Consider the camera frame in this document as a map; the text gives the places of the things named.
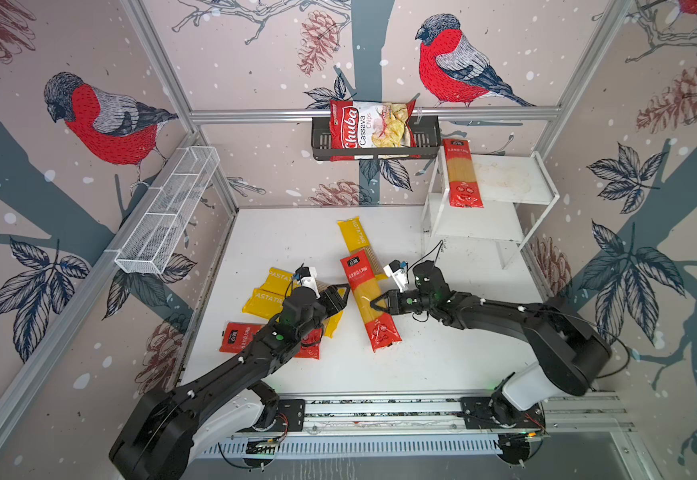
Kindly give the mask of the red spaghetti bag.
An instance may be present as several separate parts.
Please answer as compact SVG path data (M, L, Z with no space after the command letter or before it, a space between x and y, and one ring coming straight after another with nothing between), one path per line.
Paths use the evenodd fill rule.
M484 202L468 140L444 139L443 147L450 186L450 206L483 208Z
M242 352L263 327L264 325L258 323L230 322L224 330L224 337L218 351L222 353ZM306 340L302 342L296 358L319 360L323 333L322 329L310 332Z
M390 315L382 314L370 306L370 301L383 294L372 266L364 250L340 260L374 351L402 341L397 326Z

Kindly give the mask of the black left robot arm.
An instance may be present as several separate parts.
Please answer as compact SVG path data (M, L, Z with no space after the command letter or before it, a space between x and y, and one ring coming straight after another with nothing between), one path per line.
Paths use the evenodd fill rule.
M200 428L216 412L224 433L269 426L278 395L264 383L300 352L304 340L348 303L349 284L321 292L296 288L282 311L264 324L236 356L198 379L146 392L114 442L108 458L124 479L178 479L200 448Z

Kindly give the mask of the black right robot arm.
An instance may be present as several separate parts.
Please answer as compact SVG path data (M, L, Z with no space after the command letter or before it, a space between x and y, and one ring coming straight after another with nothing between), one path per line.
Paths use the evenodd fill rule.
M490 397L491 418L510 427L558 394L585 395L612 358L612 348L586 321L548 303L488 300L452 290L435 262L413 268L415 288L374 294L370 306L390 316L422 314L458 330L485 330L530 345L536 362L513 373Z

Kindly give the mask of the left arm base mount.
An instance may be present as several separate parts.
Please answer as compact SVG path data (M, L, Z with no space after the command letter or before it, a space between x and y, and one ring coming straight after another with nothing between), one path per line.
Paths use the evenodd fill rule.
M306 418L306 401L304 399L282 399L274 389L264 382L254 384L254 392L260 403L262 413L254 424L252 431L258 432L302 432Z

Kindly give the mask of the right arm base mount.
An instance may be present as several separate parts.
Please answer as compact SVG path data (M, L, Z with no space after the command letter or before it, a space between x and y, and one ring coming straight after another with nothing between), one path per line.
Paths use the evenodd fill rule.
M514 376L513 373L506 377L488 396L459 399L461 412L458 416L464 420L468 430L536 428L540 432L546 431L546 418L540 403L520 410L504 396L505 386Z

